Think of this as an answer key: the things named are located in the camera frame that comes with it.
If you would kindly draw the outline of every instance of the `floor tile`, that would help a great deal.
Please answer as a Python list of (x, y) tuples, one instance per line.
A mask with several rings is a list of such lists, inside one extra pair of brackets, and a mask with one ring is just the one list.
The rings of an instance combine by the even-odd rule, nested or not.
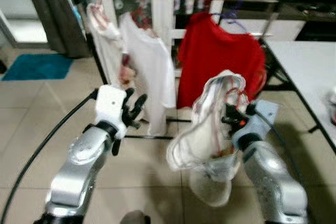
[(293, 108), (292, 111), (308, 129), (316, 125), (315, 120), (306, 108)]
[(184, 107), (177, 110), (178, 119), (191, 120), (191, 108)]
[(274, 122), (274, 127), (279, 133), (286, 135), (290, 143), (290, 137), (298, 134), (306, 134), (314, 126), (312, 118), (302, 109), (279, 107)]
[[(9, 208), (6, 224), (31, 224), (38, 220), (44, 212), (47, 192), (46, 189), (19, 189)], [(8, 193), (8, 189), (0, 189), (0, 207), (5, 204)]]
[[(20, 189), (10, 209), (7, 224), (31, 224), (44, 211), (46, 189)], [(0, 189), (0, 195), (7, 192)], [(96, 189), (84, 223), (119, 223), (130, 211), (141, 210), (152, 223), (183, 223), (180, 188)]]
[(28, 108), (43, 81), (0, 81), (0, 108)]
[(307, 133), (302, 138), (302, 146), (290, 149), (290, 153), (303, 182), (306, 185), (336, 185), (336, 155), (322, 133)]
[(316, 223), (335, 223), (336, 186), (308, 187), (307, 195)]
[[(69, 111), (60, 108), (30, 108), (28, 110), (0, 157), (0, 187), (12, 186), (17, 174), (37, 146)], [(94, 112), (91, 109), (80, 110), (70, 118), (36, 158), (22, 186), (48, 188), (51, 178), (66, 160), (69, 144), (81, 134), (93, 118)]]
[(27, 109), (0, 109), (0, 153), (12, 138)]
[[(134, 127), (129, 127), (127, 130), (127, 135), (149, 135), (148, 129), (150, 124), (145, 121), (139, 121), (140, 128), (136, 129)], [(163, 136), (176, 136), (177, 135), (177, 122), (167, 122), (166, 123), (166, 133)]]
[[(28, 111), (2, 156), (0, 187), (13, 184), (35, 148), (66, 113), (59, 108), (31, 108)], [(21, 187), (49, 188), (66, 160), (69, 144), (94, 118), (94, 111), (90, 108), (75, 114), (36, 158)], [(157, 139), (123, 139), (119, 155), (108, 156), (99, 173), (98, 187), (180, 186), (181, 174), (171, 172), (165, 160), (167, 143)]]
[(294, 91), (262, 91), (258, 99), (274, 102), (288, 108), (305, 107)]
[(72, 108), (101, 85), (93, 58), (77, 59), (73, 61), (65, 79), (44, 83), (32, 106)]
[(186, 122), (178, 122), (177, 125), (178, 125), (178, 132), (179, 133), (186, 131), (187, 129), (189, 129), (192, 126), (191, 123), (186, 123)]
[(234, 187), (224, 207), (201, 202), (189, 188), (183, 188), (185, 224), (264, 223), (253, 188)]
[(177, 109), (176, 108), (167, 109), (166, 116), (167, 118), (177, 119)]
[(98, 189), (94, 192), (85, 223), (119, 223), (123, 216), (141, 210), (151, 223), (183, 223), (180, 188)]
[(279, 80), (277, 77), (273, 76), (273, 77), (270, 78), (269, 84), (270, 85), (279, 85), (279, 84), (282, 84), (282, 81)]
[(181, 173), (166, 161), (167, 140), (125, 138), (117, 157), (110, 156), (97, 178), (97, 186), (181, 186)]

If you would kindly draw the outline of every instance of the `white table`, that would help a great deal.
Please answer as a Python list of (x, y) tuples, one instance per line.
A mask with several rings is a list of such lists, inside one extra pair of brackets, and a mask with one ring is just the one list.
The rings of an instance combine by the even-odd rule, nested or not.
[(317, 126), (336, 153), (336, 126), (330, 121), (328, 93), (336, 86), (336, 43), (266, 41)]

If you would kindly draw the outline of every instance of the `clothes hanger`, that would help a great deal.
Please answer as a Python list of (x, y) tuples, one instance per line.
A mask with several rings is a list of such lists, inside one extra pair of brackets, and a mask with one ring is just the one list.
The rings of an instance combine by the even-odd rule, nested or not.
[(153, 30), (151, 24), (150, 24), (150, 18), (148, 15), (144, 12), (144, 6), (147, 5), (147, 0), (139, 0), (139, 5), (137, 9), (132, 11), (131, 17), (134, 21), (134, 23), (139, 27), (144, 29), (145, 31), (150, 29), (154, 37), (158, 37), (158, 35)]
[(238, 3), (231, 8), (231, 10), (225, 13), (212, 13), (212, 15), (219, 15), (221, 19), (226, 19), (227, 24), (236, 24), (238, 25), (246, 34), (248, 33), (247, 29), (237, 21), (237, 10), (243, 5), (243, 0), (239, 0)]
[(91, 10), (97, 23), (102, 28), (107, 29), (107, 23), (109, 23), (110, 21), (103, 12), (102, 0), (96, 0), (96, 4), (91, 6)]

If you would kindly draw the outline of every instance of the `red shirt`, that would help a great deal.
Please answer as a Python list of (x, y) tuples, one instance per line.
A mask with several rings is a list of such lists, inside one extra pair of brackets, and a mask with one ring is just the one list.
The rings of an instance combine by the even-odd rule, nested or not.
[(259, 42), (250, 34), (224, 31), (209, 13), (191, 17), (178, 56), (183, 68), (177, 108), (192, 106), (206, 81), (226, 69), (245, 78), (245, 91), (251, 100), (265, 73), (265, 54)]

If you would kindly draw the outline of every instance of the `white cloth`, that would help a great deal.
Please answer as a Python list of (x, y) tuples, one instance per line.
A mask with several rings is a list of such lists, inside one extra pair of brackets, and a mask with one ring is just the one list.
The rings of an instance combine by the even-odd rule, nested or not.
[(231, 192), (231, 180), (239, 168), (237, 150), (221, 123), (225, 104), (244, 112), (248, 104), (242, 94), (245, 79), (229, 70), (207, 81), (202, 95), (194, 102), (192, 125), (168, 146), (167, 162), (172, 170), (191, 169), (189, 187), (203, 202), (213, 207), (225, 205)]
[(150, 37), (136, 26), (130, 13), (119, 19), (125, 48), (136, 70), (137, 94), (146, 93), (145, 119), (150, 122), (149, 134), (166, 132), (166, 108), (176, 106), (175, 75), (173, 61), (160, 38)]
[(119, 74), (123, 50), (121, 34), (111, 22), (106, 23), (106, 28), (101, 27), (92, 12), (92, 6), (95, 5), (89, 4), (87, 7), (87, 16), (101, 66), (107, 82), (120, 87)]

